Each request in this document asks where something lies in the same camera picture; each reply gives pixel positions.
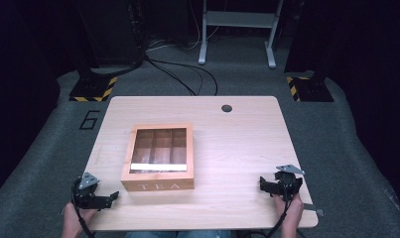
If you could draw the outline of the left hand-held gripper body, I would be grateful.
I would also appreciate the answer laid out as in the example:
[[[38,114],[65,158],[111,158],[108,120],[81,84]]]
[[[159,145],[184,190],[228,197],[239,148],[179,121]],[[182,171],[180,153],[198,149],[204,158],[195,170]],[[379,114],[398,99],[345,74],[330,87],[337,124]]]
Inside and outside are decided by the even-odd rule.
[[[76,208],[99,210],[100,200],[94,194],[98,183],[98,178],[88,172],[85,172],[72,184],[71,203]]]

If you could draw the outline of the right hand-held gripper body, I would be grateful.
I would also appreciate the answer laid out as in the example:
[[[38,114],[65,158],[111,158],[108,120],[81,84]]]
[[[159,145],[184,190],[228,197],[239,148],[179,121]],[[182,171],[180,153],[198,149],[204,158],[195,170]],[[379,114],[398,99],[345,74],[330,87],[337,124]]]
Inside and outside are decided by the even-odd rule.
[[[290,201],[299,192],[305,172],[293,165],[278,166],[277,170],[274,176],[280,188],[279,194],[284,201]]]

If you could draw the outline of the wooden tea box glass lid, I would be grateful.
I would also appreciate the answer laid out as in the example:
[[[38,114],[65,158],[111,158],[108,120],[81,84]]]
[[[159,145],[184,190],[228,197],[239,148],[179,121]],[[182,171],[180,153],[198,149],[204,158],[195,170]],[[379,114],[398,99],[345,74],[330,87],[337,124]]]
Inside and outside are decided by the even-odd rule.
[[[194,189],[193,125],[135,125],[120,181],[127,191]]]

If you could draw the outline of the person's left hand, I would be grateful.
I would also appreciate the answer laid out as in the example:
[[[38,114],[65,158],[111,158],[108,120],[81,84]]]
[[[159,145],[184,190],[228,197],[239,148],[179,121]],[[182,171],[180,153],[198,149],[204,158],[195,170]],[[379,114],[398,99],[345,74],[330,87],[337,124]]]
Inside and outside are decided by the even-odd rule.
[[[79,211],[80,216],[86,223],[90,222],[95,213],[95,209],[81,209]],[[82,232],[83,228],[78,220],[74,206],[71,202],[69,202],[64,207],[62,238],[78,238]]]

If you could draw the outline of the black stand column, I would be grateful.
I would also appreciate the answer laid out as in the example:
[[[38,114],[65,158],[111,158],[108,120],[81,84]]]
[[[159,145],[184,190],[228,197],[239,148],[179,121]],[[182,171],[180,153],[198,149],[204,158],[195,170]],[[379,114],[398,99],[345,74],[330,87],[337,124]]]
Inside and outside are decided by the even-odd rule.
[[[314,73],[311,81],[315,85],[324,83],[323,58],[333,31],[331,12],[326,0],[305,0],[288,54],[286,72],[311,70]]]
[[[72,4],[77,17],[78,43],[76,49],[78,50],[78,73],[86,87],[94,88],[98,84],[99,76],[91,70],[90,59],[92,57],[92,49],[90,41],[87,37],[85,25],[79,11],[78,0],[72,0]]]

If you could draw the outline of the grey metal table bracket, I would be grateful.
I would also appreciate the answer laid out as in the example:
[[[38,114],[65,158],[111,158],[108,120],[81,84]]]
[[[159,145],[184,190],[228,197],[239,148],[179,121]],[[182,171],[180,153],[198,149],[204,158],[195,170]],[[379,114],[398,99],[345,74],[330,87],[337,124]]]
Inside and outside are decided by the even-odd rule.
[[[314,211],[317,216],[326,216],[324,210],[322,208],[317,208],[314,204],[304,203],[304,209]]]

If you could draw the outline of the black yellow striped base plate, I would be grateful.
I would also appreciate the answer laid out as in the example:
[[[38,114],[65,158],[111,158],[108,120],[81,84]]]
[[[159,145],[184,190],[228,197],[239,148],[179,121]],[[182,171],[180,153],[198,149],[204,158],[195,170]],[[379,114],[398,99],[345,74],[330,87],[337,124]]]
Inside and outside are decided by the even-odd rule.
[[[333,102],[324,82],[318,82],[308,77],[288,76],[287,82],[295,101],[299,102]]]
[[[78,102],[106,101],[111,94],[116,81],[116,77],[99,78],[94,82],[83,81],[80,79],[70,92],[68,100]]]

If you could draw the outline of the white metal desk frame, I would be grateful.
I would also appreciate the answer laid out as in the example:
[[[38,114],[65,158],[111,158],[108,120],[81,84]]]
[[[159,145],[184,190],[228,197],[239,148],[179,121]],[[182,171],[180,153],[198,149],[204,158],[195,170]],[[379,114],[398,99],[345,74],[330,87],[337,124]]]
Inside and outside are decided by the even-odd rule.
[[[273,43],[281,17],[284,0],[277,0],[277,8],[274,13],[250,13],[250,12],[227,12],[211,11],[207,9],[207,0],[202,0],[202,26],[199,64],[205,64],[208,43],[208,27],[237,27],[269,29],[270,35],[264,43],[268,66],[276,67]]]

